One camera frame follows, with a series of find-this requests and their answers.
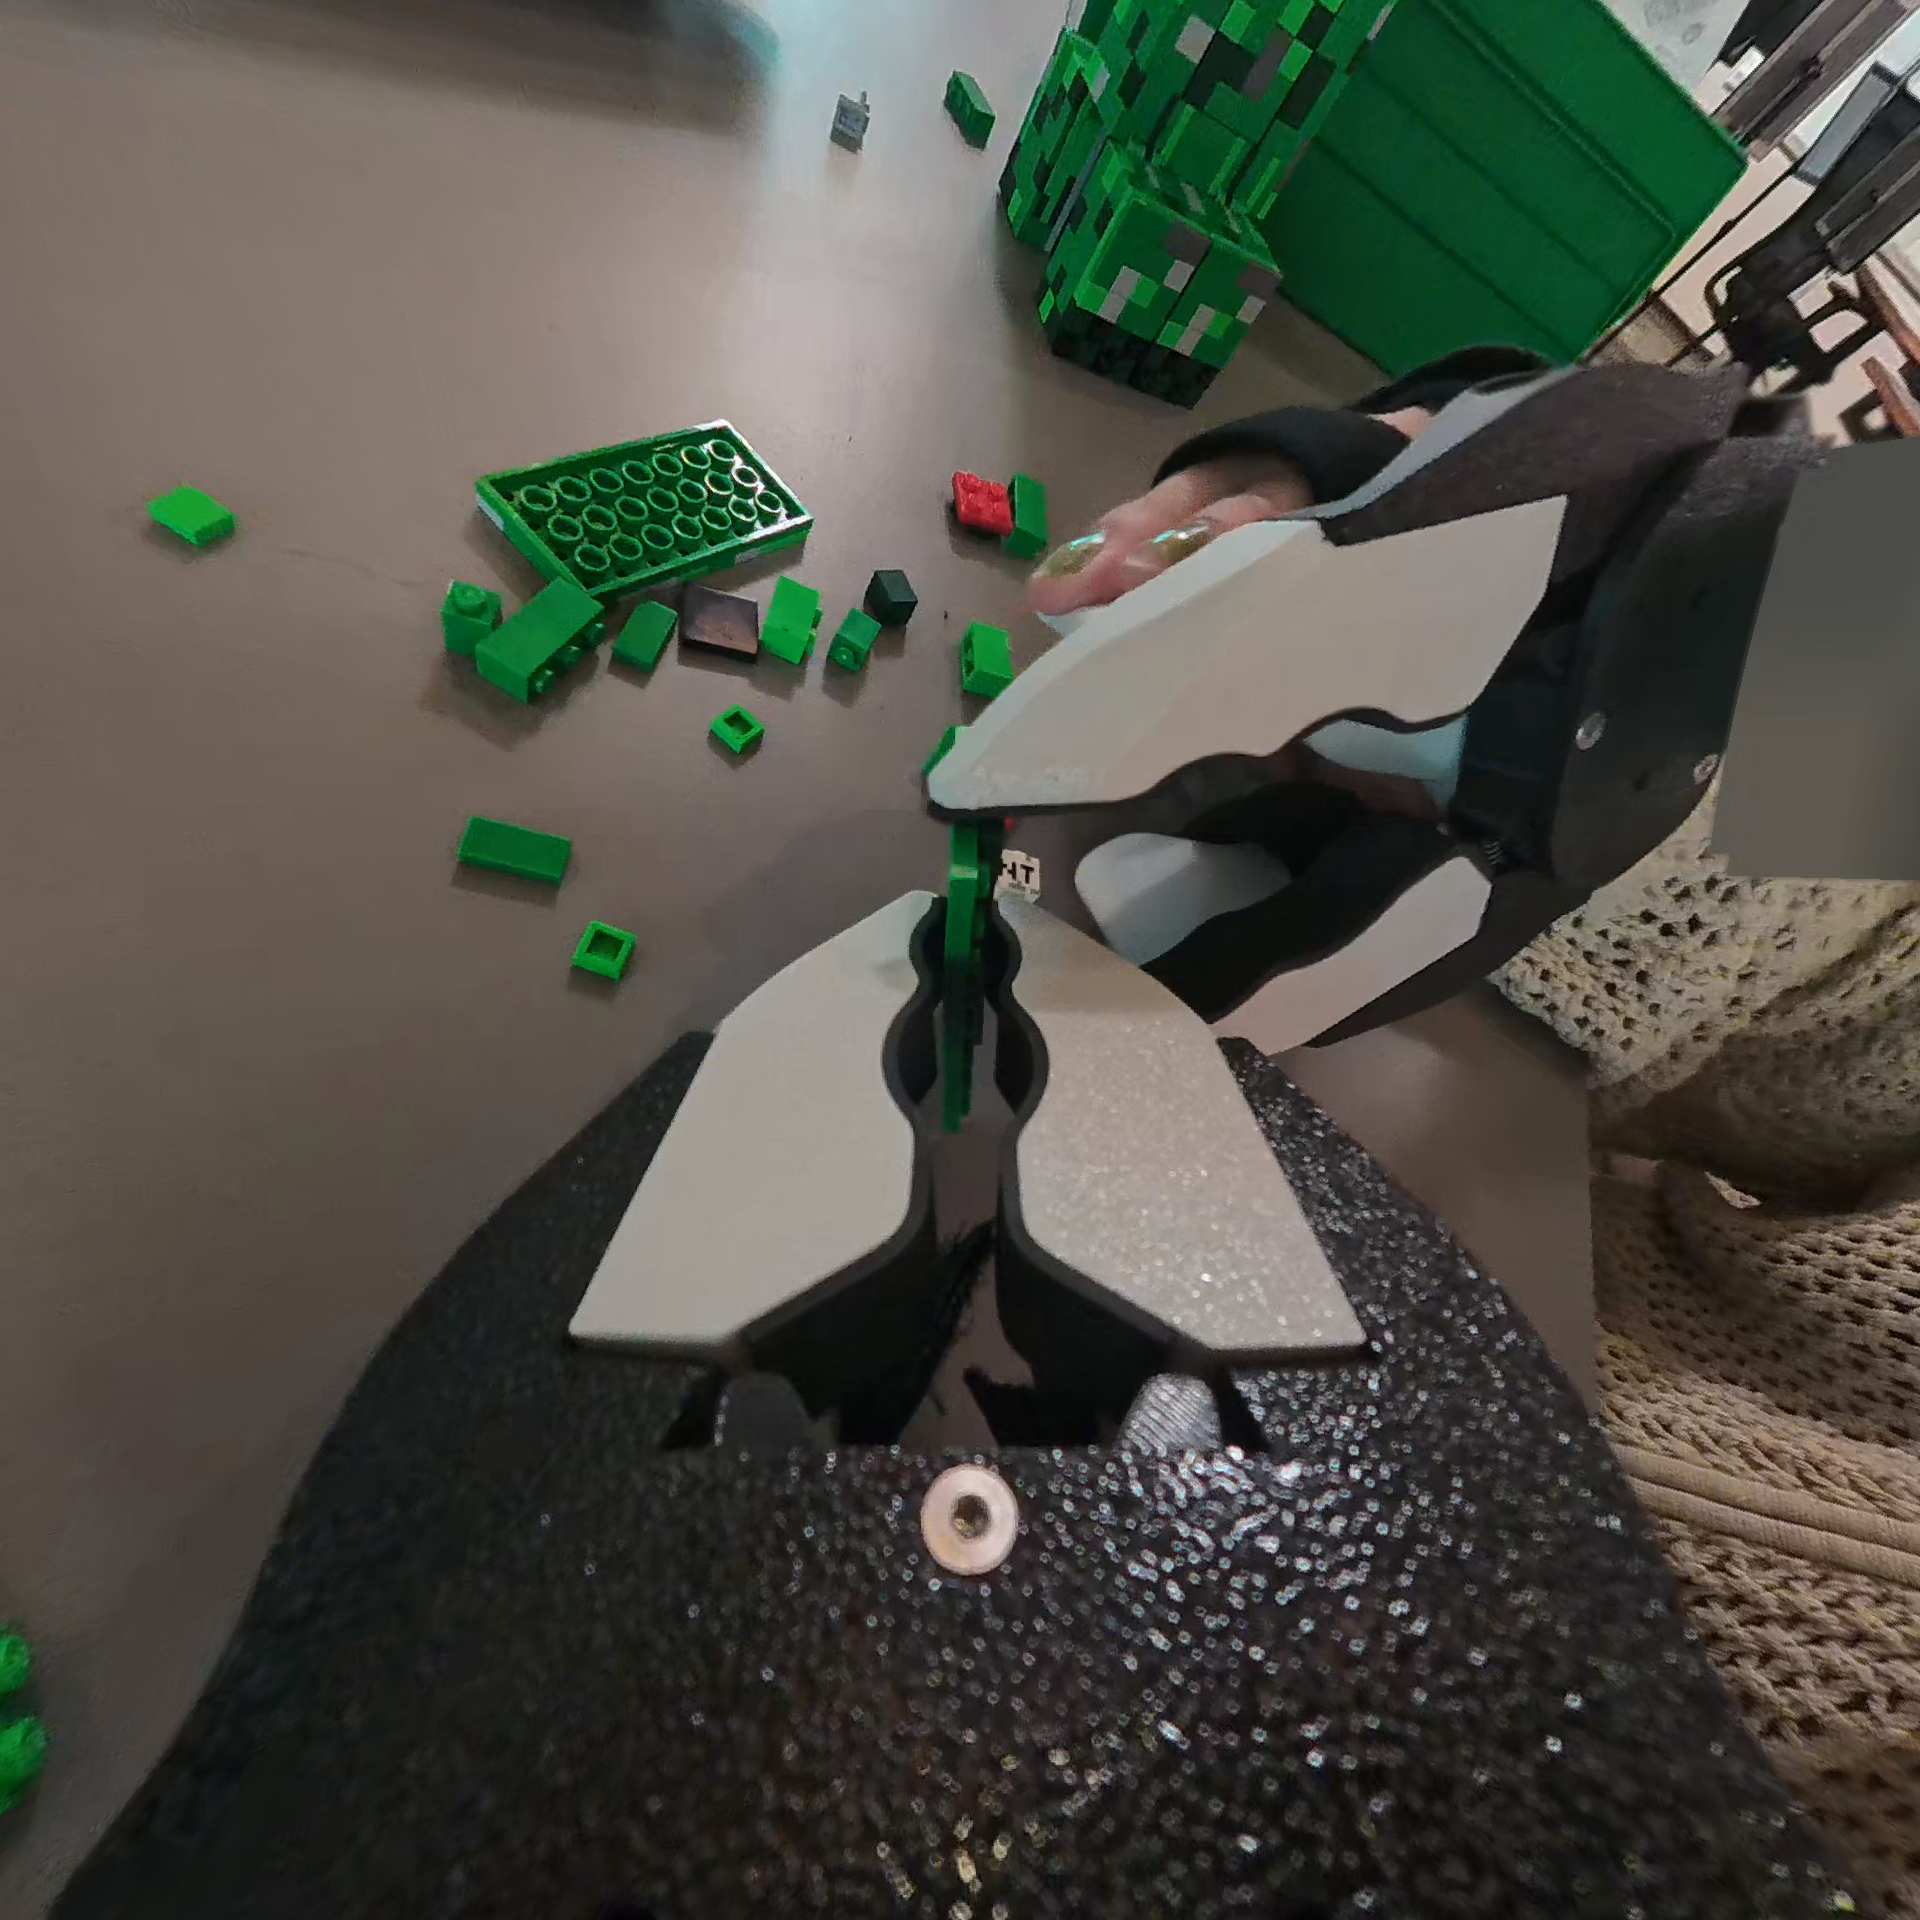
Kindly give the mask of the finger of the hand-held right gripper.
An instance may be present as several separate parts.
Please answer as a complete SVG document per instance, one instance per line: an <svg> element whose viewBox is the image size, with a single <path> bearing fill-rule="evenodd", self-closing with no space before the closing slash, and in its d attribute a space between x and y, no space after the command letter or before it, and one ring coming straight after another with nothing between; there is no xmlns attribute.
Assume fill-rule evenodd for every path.
<svg viewBox="0 0 1920 1920"><path fill-rule="evenodd" d="M1332 953L1267 980L1251 996L1251 1043L1319 1043L1464 947L1481 929L1490 895L1492 883L1472 861L1442 861Z"/></svg>
<svg viewBox="0 0 1920 1920"><path fill-rule="evenodd" d="M1540 603L1569 501L1339 545L1241 525L1090 610L924 778L929 809L1106 809L1348 716L1426 729L1483 693Z"/></svg>

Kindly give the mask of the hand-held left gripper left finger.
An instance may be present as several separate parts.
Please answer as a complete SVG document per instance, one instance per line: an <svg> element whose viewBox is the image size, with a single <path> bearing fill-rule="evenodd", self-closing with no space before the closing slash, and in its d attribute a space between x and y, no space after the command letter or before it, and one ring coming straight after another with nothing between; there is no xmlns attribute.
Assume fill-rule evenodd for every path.
<svg viewBox="0 0 1920 1920"><path fill-rule="evenodd" d="M572 1314L578 1345L743 1354L901 1234L920 1138L882 1051L922 991L932 907L901 893L713 1029Z"/></svg>

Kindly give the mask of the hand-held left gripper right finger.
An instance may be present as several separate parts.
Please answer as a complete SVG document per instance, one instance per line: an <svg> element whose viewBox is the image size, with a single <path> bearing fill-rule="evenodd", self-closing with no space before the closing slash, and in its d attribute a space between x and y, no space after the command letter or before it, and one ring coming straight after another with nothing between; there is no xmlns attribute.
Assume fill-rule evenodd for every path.
<svg viewBox="0 0 1920 1920"><path fill-rule="evenodd" d="M1364 1333L1209 1025L1039 903L1000 910L1013 1246L1069 1294L1203 1364L1331 1361Z"/></svg>

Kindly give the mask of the green tiled lego plate assembly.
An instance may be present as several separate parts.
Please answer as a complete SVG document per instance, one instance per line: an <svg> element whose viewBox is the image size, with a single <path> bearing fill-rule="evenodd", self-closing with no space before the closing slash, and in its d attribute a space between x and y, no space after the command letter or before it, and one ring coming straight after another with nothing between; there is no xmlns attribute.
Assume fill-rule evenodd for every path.
<svg viewBox="0 0 1920 1920"><path fill-rule="evenodd" d="M940 1108L949 1133L971 1116L976 1047L988 1020L994 883L1013 828L1017 817L968 818L951 828L940 1020Z"/></svg>

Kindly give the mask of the small green lego pieces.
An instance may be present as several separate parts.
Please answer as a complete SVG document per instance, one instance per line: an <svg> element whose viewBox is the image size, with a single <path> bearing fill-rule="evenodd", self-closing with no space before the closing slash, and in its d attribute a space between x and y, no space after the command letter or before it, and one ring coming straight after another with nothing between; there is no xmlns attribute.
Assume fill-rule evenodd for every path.
<svg viewBox="0 0 1920 1920"><path fill-rule="evenodd" d="M236 517L195 487L175 487L148 501L151 525L204 549L236 532ZM828 642L828 665L856 675L865 669L881 633L908 623L916 596L898 569L877 569L866 599L844 614ZM479 582L452 580L441 603L441 633L452 657L472 660L475 675L522 703L532 703L607 636L609 609L570 582L544 586L529 603L504 614L501 595ZM775 580L775 596L760 620L761 652L803 665L819 638L820 595L786 577ZM682 612L657 599L632 606L618 631L613 658L635 669L653 669L667 642L682 638ZM1010 642L991 622L973 622L960 639L962 685L988 698L1009 684L991 665L1010 662ZM709 725L711 742L736 758L764 739L761 721L740 703L720 710ZM560 886L572 844L564 834L539 833L496 818L472 817L459 844L459 861L496 875ZM589 919L570 965L587 975L619 980L633 959L635 935Z"/></svg>

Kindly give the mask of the person's right forearm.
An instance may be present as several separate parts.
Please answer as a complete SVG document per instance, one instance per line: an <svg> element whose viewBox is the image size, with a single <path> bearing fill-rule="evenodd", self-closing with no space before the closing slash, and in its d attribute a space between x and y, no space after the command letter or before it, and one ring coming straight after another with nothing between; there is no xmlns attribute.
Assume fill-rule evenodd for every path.
<svg viewBox="0 0 1920 1920"><path fill-rule="evenodd" d="M1496 987L1584 1061L1603 1149L1810 1203L1916 1174L1912 881L1735 878L1692 822Z"/></svg>

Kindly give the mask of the built green creeper lego model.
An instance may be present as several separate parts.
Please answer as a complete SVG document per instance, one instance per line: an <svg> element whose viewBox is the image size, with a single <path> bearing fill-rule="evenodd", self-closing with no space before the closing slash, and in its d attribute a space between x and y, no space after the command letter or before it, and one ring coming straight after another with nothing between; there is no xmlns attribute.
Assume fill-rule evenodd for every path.
<svg viewBox="0 0 1920 1920"><path fill-rule="evenodd" d="M1194 407L1280 291L1261 222L1393 3L1074 3L1000 178L1047 347Z"/></svg>

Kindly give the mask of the large bare green lego plate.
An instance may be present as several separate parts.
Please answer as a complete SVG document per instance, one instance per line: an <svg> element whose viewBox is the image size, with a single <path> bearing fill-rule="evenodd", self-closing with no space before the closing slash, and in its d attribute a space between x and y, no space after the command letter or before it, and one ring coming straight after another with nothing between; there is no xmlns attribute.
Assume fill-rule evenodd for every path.
<svg viewBox="0 0 1920 1920"><path fill-rule="evenodd" d="M474 493L544 582L604 603L801 547L815 523L729 420L487 470Z"/></svg>

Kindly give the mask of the person's right hand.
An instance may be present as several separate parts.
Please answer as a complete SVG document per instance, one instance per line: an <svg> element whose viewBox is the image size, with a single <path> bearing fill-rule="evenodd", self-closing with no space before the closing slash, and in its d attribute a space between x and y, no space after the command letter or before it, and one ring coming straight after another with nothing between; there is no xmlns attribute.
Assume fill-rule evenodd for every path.
<svg viewBox="0 0 1920 1920"><path fill-rule="evenodd" d="M1215 540L1313 502L1308 475L1280 454L1239 452L1192 465L1053 547L1028 577L1024 606L1039 617L1108 606Z"/></svg>

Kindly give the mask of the green plastic bin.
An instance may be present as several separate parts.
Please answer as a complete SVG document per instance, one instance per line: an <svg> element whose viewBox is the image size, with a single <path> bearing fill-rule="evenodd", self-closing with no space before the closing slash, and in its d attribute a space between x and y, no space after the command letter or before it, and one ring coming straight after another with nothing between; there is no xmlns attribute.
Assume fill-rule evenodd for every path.
<svg viewBox="0 0 1920 1920"><path fill-rule="evenodd" d="M1264 219L1280 295L1388 375L1471 345L1564 365L1745 178L1595 3L1394 5Z"/></svg>

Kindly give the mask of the person's cream knit sweater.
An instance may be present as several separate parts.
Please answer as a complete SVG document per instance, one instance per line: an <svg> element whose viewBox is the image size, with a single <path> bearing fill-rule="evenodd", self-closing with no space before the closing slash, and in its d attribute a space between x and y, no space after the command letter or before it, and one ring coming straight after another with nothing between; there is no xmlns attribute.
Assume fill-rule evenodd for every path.
<svg viewBox="0 0 1920 1920"><path fill-rule="evenodd" d="M1661 1165L1592 1189L1601 1425L1746 1730L1919 1916L1916 1174L1844 1211Z"/></svg>

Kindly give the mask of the green lego wall panel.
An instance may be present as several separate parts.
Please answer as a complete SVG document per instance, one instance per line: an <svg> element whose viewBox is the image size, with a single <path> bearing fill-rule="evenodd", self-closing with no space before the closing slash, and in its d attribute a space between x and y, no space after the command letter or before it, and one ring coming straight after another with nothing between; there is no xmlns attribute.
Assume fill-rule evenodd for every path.
<svg viewBox="0 0 1920 1920"><path fill-rule="evenodd" d="M3 1623L3 1814L9 1814L39 1783L47 1763L47 1726L21 1706L29 1681L35 1681L33 1644L13 1623Z"/></svg>

